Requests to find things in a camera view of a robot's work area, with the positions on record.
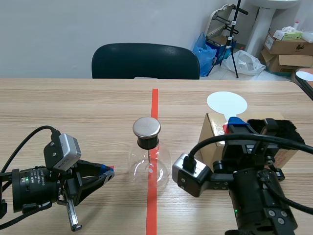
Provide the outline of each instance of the white round sign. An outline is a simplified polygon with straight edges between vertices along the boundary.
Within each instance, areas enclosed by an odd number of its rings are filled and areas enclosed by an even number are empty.
[[[297,77],[306,80],[306,81],[313,81],[313,74],[310,74],[308,72],[298,71],[295,73]]]
[[[207,98],[207,104],[215,112],[224,114],[226,121],[246,111],[248,104],[240,95],[232,92],[215,92]]]

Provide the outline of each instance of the metal stand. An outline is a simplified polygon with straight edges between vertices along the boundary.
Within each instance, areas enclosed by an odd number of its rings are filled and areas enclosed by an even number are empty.
[[[242,9],[239,8],[239,7],[240,7],[240,4],[241,4],[241,0],[238,0],[237,6],[234,6],[234,8],[236,9],[236,12],[235,12],[234,20],[231,21],[230,34],[229,34],[229,37],[228,37],[228,39],[227,39],[227,43],[226,43],[226,46],[225,46],[223,52],[221,53],[221,55],[220,55],[219,58],[217,59],[217,61],[219,61],[219,59],[221,58],[221,56],[223,56],[223,57],[222,57],[222,60],[221,60],[221,62],[220,62],[220,66],[221,66],[221,65],[222,65],[222,61],[223,61],[223,59],[224,59],[224,57],[225,57],[225,54],[226,54],[227,49],[230,49],[230,51],[231,51],[231,57],[232,57],[232,59],[233,59],[233,63],[234,63],[234,67],[235,67],[235,72],[236,72],[236,77],[237,77],[237,78],[239,78],[239,76],[238,76],[238,73],[237,73],[236,63],[235,63],[235,59],[234,59],[234,49],[233,49],[233,45],[234,45],[234,36],[233,36],[233,35],[234,35],[234,30],[235,30],[235,25],[236,25],[236,20],[237,20],[238,12],[240,11],[240,12],[246,14],[246,15],[248,14],[248,12],[246,12],[246,11],[244,11],[244,10],[242,10]],[[214,67],[215,67],[215,64],[212,66],[212,68],[211,68],[209,74],[211,73],[211,71],[213,70]]]

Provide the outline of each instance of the tripod stand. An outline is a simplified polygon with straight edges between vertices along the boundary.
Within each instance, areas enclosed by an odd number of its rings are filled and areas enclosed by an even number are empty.
[[[222,57],[221,62],[220,62],[220,66],[221,66],[221,65],[222,65],[222,61],[223,61],[223,59],[224,59],[224,57],[225,57],[225,54],[226,54],[227,49],[230,49],[230,53],[231,53],[231,57],[232,57],[232,59],[233,59],[234,68],[235,68],[235,72],[236,72],[236,77],[237,77],[237,78],[239,78],[239,76],[238,76],[238,73],[237,73],[236,63],[235,63],[235,59],[234,59],[234,48],[233,48],[233,46],[234,46],[234,36],[233,36],[233,35],[234,35],[234,31],[235,31],[235,25],[236,25],[236,20],[237,20],[238,12],[241,12],[241,13],[243,13],[243,14],[245,14],[245,15],[248,14],[247,11],[245,11],[245,10],[243,10],[243,9],[240,9],[240,4],[241,4],[241,0],[238,0],[237,6],[236,6],[236,5],[233,5],[233,9],[235,9],[236,12],[235,12],[234,20],[232,20],[231,23],[230,23],[230,24],[231,24],[230,34],[229,34],[229,37],[228,37],[228,39],[227,39],[227,43],[226,43],[226,45],[225,45],[225,48],[224,48],[223,52],[220,54],[220,56],[219,56],[218,59],[217,59],[217,61],[219,61],[219,59]],[[220,22],[222,22],[222,23],[225,23],[225,22],[228,21],[227,19],[223,19],[222,17],[219,17],[219,16],[217,16],[215,19],[218,20],[218,21],[220,21]],[[214,67],[215,67],[215,63],[214,63],[214,65],[212,66],[212,68],[211,68],[209,74],[211,73],[211,71],[213,70]]]

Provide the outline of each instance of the white sink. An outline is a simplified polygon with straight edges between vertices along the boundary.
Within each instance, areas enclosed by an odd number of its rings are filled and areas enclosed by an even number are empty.
[[[246,52],[258,57],[261,53],[266,35],[276,9],[286,9],[297,5],[301,0],[248,0],[252,5],[260,8],[254,23]]]
[[[248,0],[252,5],[271,8],[271,9],[286,9],[295,6],[299,0]]]

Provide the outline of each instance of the screw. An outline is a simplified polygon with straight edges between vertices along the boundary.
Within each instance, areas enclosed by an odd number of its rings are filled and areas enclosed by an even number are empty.
[[[285,211],[282,211],[281,214],[282,214],[282,216],[284,216],[284,217],[287,217],[287,216],[288,216]]]
[[[274,217],[276,215],[276,213],[274,211],[268,211],[269,215]]]
[[[282,218],[278,218],[278,223],[285,224],[285,221]]]

